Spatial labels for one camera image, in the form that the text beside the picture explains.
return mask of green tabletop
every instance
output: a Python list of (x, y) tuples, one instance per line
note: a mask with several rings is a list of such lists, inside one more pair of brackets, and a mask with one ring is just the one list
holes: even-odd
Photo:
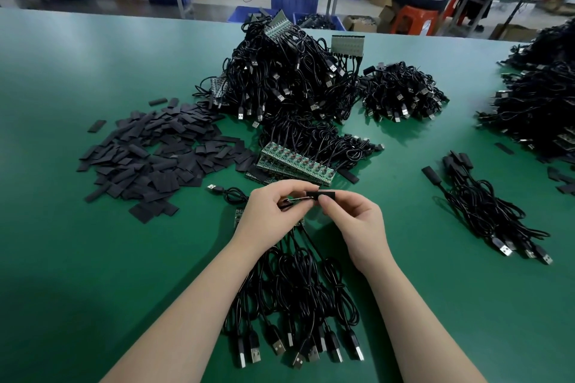
[[(143, 225), (129, 202), (85, 203), (95, 173), (75, 169), (113, 121), (146, 111), (148, 100), (190, 101), (242, 36), (239, 24), (0, 9), (0, 381), (97, 381), (229, 240), (234, 209), (204, 188), (178, 191), (174, 217)], [(357, 104), (343, 131), (386, 148), (354, 170), (359, 183), (337, 177), (334, 187), (380, 205), (399, 265), (488, 381), (572, 383), (575, 199), (555, 190), (532, 153), (475, 127), (475, 110), (501, 89), (495, 61), (510, 45), (368, 34), (363, 67), (404, 60), (433, 75), (451, 102), (435, 121), (399, 124), (365, 118)], [(100, 118), (102, 131), (87, 133)], [(257, 137), (235, 118), (218, 124)], [(527, 226), (552, 234), (551, 266), (499, 255), (454, 217), (421, 173), (449, 150), (469, 154), (475, 176), (524, 209)], [(256, 187), (233, 168), (204, 183)], [(221, 336), (205, 382), (401, 380), (367, 282), (334, 226), (319, 212), (309, 217), (320, 249), (343, 263), (365, 361), (323, 354), (298, 372), (263, 344), (260, 363), (237, 369)]]

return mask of person's left hand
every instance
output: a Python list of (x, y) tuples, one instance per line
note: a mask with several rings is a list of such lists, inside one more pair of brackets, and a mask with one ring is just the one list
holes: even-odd
[(302, 180), (281, 180), (253, 190), (232, 240), (253, 248), (258, 257), (263, 255), (313, 207), (313, 200), (304, 200), (282, 212), (278, 202), (289, 195), (305, 197), (305, 191), (318, 189)]

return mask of pile of cables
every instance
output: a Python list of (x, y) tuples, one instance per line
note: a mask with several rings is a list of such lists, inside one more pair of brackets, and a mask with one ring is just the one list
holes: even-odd
[(543, 29), (528, 45), (514, 45), (507, 60), (501, 61), (519, 70), (541, 69), (563, 61), (575, 62), (575, 19)]
[[(244, 23), (242, 30), (246, 36), (224, 61), (222, 75), (205, 79), (195, 95), (261, 126), (262, 147), (273, 141), (356, 183), (346, 171), (383, 149), (358, 136), (339, 136), (335, 126), (359, 100), (363, 37), (334, 35), (328, 48), (282, 12)], [(208, 80), (211, 85), (204, 88)]]
[(502, 77), (507, 89), (496, 93), (495, 112), (479, 112), (479, 121), (546, 156), (575, 152), (575, 66), (552, 62)]
[[(208, 188), (224, 195), (227, 202), (241, 205), (236, 208), (237, 225), (248, 196), (238, 188)], [(254, 328), (258, 320), (276, 355), (293, 352), (295, 369), (306, 360), (319, 360), (324, 351), (329, 351), (335, 362), (343, 362), (336, 331), (343, 333), (343, 340), (355, 352), (354, 359), (363, 361), (352, 329), (359, 323), (359, 313), (343, 283), (341, 265), (332, 257), (321, 256), (303, 221), (263, 254), (230, 306), (223, 334), (234, 340), (237, 365), (242, 368), (247, 355), (253, 364), (262, 359)], [(274, 324), (277, 320), (282, 323), (279, 327)]]
[(329, 16), (322, 14), (306, 14), (297, 20), (297, 25), (307, 29), (327, 29), (335, 31), (334, 22)]
[(533, 239), (544, 239), (549, 233), (530, 229), (521, 223), (525, 212), (509, 201), (495, 196), (493, 185), (486, 180), (475, 180), (471, 175), (473, 164), (464, 153), (450, 152), (443, 158), (443, 171), (451, 181), (451, 189), (442, 185), (441, 178), (432, 167), (421, 171), (431, 183), (443, 192), (457, 214), (461, 214), (473, 234), (485, 239), (505, 256), (514, 250), (528, 258), (538, 258), (549, 265), (553, 262), (543, 247)]
[(440, 112), (449, 99), (435, 86), (430, 75), (405, 62), (379, 63), (363, 70), (359, 87), (368, 116), (399, 123), (402, 118), (430, 118)]

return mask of orange stool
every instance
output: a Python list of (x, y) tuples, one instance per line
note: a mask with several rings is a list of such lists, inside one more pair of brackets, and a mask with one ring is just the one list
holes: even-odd
[[(445, 20), (448, 17), (453, 17), (453, 15), (456, 13), (456, 3), (457, 0), (451, 0), (449, 2), (449, 5), (447, 5), (447, 8), (445, 8), (445, 10), (443, 11), (443, 20)], [(459, 16), (459, 18), (457, 19), (457, 26), (461, 26), (464, 22), (465, 19), (465, 13), (461, 13), (461, 15)]]
[(437, 22), (437, 11), (428, 11), (426, 9), (418, 9), (410, 6), (403, 7), (392, 25), (392, 34), (397, 33), (397, 26), (401, 24), (403, 19), (411, 20), (411, 25), (409, 27), (408, 35), (420, 35), (423, 31), (423, 27), (427, 21), (430, 21), (429, 29), (427, 35), (432, 35)]

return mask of gray floor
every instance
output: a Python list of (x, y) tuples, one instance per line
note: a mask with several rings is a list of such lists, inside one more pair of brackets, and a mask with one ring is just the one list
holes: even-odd
[[(147, 0), (20, 0), (20, 4), (25, 8), (31, 9), (180, 18), (177, 7), (151, 5)], [(188, 13), (188, 18), (225, 22), (238, 5), (269, 8), (271, 6), (271, 0), (193, 0), (193, 6)], [(0, 0), (0, 6), (5, 8), (17, 7), (17, 2), (14, 0)], [(318, 12), (325, 12), (326, 6), (327, 0), (319, 0)], [(483, 33), (473, 32), (471, 37), (487, 38), (496, 24), (505, 22), (513, 8), (514, 4), (511, 3), (493, 2), (489, 17), (481, 22), (481, 24), (485, 26), (485, 31)], [(381, 9), (381, 7), (373, 5), (367, 0), (338, 0), (336, 14), (340, 17), (346, 15), (377, 17)], [(565, 20), (565, 17), (550, 15), (530, 4), (520, 9), (513, 23), (521, 24), (528, 28), (541, 29), (564, 23)]]

